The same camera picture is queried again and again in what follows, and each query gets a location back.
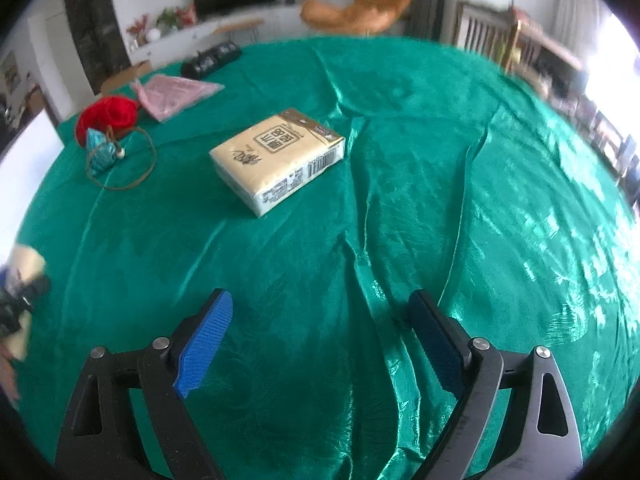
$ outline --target red rose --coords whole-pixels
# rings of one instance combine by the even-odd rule
[[[85,108],[76,124],[76,141],[86,146],[86,131],[89,128],[106,132],[107,126],[113,128],[114,136],[122,138],[126,131],[136,124],[138,106],[128,97],[113,95],[101,98]]]

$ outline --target red flower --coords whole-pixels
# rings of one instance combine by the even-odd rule
[[[85,108],[76,123],[76,141],[86,147],[86,131],[93,128],[105,133],[107,126],[113,128],[114,136],[122,138],[136,124],[138,106],[133,99],[120,95],[103,97]]]
[[[140,32],[144,32],[146,30],[146,24],[149,22],[149,15],[143,14],[142,19],[136,20],[133,25],[131,25],[127,32],[132,36],[137,36]]]

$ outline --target green satin tablecloth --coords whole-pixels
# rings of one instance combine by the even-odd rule
[[[551,348],[583,451],[594,449],[640,372],[639,237],[565,122],[487,60],[408,39],[259,44],[209,80],[226,89],[164,124],[141,121],[158,163],[133,190],[92,184],[75,121],[60,126],[66,147],[19,237],[52,279],[18,371],[20,410],[47,456],[93,346],[146,346],[221,287],[234,318],[186,403],[227,477],[409,478],[454,399],[406,300],[416,288],[439,298],[447,277],[440,307],[471,335]],[[208,151],[287,107],[344,135],[346,159],[257,219]],[[142,136],[125,144],[112,186],[149,164]]]

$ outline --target potted plant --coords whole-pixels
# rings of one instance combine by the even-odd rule
[[[166,32],[170,30],[176,31],[180,26],[180,17],[175,7],[165,7],[160,16],[156,20],[156,27],[164,29]]]

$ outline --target wooden table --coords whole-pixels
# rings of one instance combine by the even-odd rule
[[[258,41],[258,27],[264,25],[264,19],[254,18],[252,20],[244,20],[244,22],[229,23],[222,25],[213,31],[214,34],[226,34],[229,41],[233,41],[234,33],[239,30],[248,30],[251,32],[251,38],[254,43]]]

